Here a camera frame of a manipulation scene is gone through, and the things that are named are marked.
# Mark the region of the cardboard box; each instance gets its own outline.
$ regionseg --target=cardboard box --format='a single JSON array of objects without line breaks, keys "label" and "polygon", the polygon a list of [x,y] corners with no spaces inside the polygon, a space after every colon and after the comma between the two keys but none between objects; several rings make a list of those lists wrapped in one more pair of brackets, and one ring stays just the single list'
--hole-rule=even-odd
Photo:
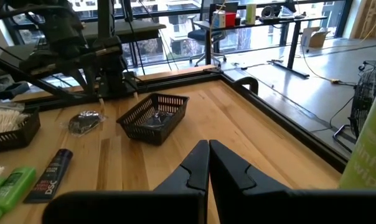
[{"label": "cardboard box", "polygon": [[318,32],[320,27],[310,27],[303,30],[301,44],[303,47],[321,48],[324,45],[326,35],[330,31]]}]

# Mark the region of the wooden table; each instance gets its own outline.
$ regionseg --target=wooden table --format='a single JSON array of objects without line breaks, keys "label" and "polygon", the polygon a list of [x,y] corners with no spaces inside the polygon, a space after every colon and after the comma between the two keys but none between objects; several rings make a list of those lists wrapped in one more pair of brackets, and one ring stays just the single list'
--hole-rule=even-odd
[{"label": "wooden table", "polygon": [[[137,103],[134,98],[128,98],[106,101],[104,108],[93,103],[40,113],[42,126],[30,146],[0,153],[0,166],[6,167],[5,175],[16,167],[32,166],[37,169],[38,178],[58,149],[67,148],[74,156],[57,195],[74,190],[152,190],[181,163],[199,140],[218,139],[255,167],[293,189],[337,187],[338,171],[223,81],[174,88],[162,93],[190,97],[185,118],[162,146],[130,140],[116,123]],[[108,119],[80,138],[71,136],[60,127],[61,123],[85,110],[101,111]],[[0,224],[40,223],[45,206],[20,203],[2,217]],[[219,222],[211,190],[208,221]]]}]

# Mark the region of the desk leg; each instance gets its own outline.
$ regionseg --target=desk leg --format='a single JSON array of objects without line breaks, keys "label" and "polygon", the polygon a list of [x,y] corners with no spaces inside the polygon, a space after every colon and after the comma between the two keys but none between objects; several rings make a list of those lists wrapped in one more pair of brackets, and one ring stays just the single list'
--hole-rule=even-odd
[{"label": "desk leg", "polygon": [[210,32],[206,31],[205,34],[205,58],[206,58],[206,65],[210,65],[212,63],[212,43],[210,39]]},{"label": "desk leg", "polygon": [[301,78],[308,78],[310,77],[308,74],[293,70],[294,56],[296,55],[296,49],[298,47],[299,36],[300,36],[300,27],[301,27],[301,22],[296,22],[294,24],[294,32],[293,32],[292,44],[290,46],[288,66],[285,66],[279,62],[274,62],[273,65],[277,65],[283,69],[289,70],[290,72],[293,72],[295,75],[299,75]]}]

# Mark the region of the desk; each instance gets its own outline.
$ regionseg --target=desk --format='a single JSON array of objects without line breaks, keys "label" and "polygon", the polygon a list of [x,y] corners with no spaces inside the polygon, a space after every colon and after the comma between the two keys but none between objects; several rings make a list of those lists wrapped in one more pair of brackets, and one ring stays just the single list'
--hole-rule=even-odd
[{"label": "desk", "polygon": [[[139,20],[134,20],[133,22],[131,22],[131,25],[133,26],[135,37],[133,36],[131,28],[127,22],[115,21],[115,34],[119,36],[122,43],[134,42],[135,40],[140,41],[158,38],[159,29],[166,28],[164,24]],[[83,30],[83,35],[85,36],[89,44],[94,43],[95,39],[98,36],[98,23],[91,22],[86,24],[86,28]],[[34,47],[35,44],[15,45],[6,47],[6,50],[22,59],[27,59],[28,56],[33,52]],[[19,67],[19,60],[14,58],[13,56],[3,52],[0,57],[1,59]],[[7,72],[0,69],[0,75],[6,74]]]},{"label": "desk", "polygon": [[[184,75],[189,71],[145,76],[146,80]],[[125,98],[40,113],[42,123],[30,146],[0,153],[7,175],[15,167],[34,166],[37,178],[60,148],[74,156],[57,196],[75,190],[152,190],[185,158],[200,139],[218,139],[266,174],[293,189],[334,189],[340,173],[254,107],[223,81],[211,81],[161,91],[189,96],[185,118],[162,146],[130,140],[116,120],[137,101]],[[142,100],[146,94],[139,95]],[[60,128],[83,110],[102,111],[108,119],[75,138]],[[209,190],[209,223],[218,223]],[[46,204],[23,204],[5,214],[0,224],[38,224]]]},{"label": "desk", "polygon": [[[239,26],[234,26],[234,27],[224,27],[224,28],[213,28],[212,31],[223,31],[223,30],[232,30],[232,29],[242,29],[242,28],[251,28],[251,27],[259,27],[259,26],[270,26],[270,25],[278,25],[278,24],[289,24],[294,22],[294,32],[293,32],[293,37],[292,37],[292,44],[290,47],[290,52],[289,52],[289,59],[288,59],[288,64],[287,66],[275,62],[273,65],[277,65],[279,67],[282,67],[284,69],[287,69],[291,72],[294,72],[295,74],[303,77],[303,78],[308,78],[308,74],[303,74],[301,72],[293,70],[293,62],[294,62],[294,55],[296,53],[296,49],[298,46],[298,40],[299,40],[299,35],[300,35],[300,28],[301,28],[301,22],[304,21],[315,21],[319,19],[326,19],[326,16],[319,16],[319,17],[306,17],[304,19],[294,19],[294,20],[289,20],[289,21],[278,21],[278,22],[267,22],[267,23],[262,23],[260,21],[256,21],[255,24],[252,25],[239,25]],[[206,65],[210,65],[211,62],[211,43],[210,43],[210,23],[208,21],[196,21],[194,22],[195,25],[199,26],[201,29],[206,30],[206,41],[205,41],[205,55],[206,55]]]}]

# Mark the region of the black tube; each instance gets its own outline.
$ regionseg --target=black tube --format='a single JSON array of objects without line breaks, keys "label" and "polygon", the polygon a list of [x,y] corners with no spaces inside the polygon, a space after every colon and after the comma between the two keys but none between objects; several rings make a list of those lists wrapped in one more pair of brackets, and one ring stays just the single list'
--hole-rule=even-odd
[{"label": "black tube", "polygon": [[52,200],[66,173],[73,152],[68,149],[59,149],[50,164],[36,182],[24,203],[47,203]]}]

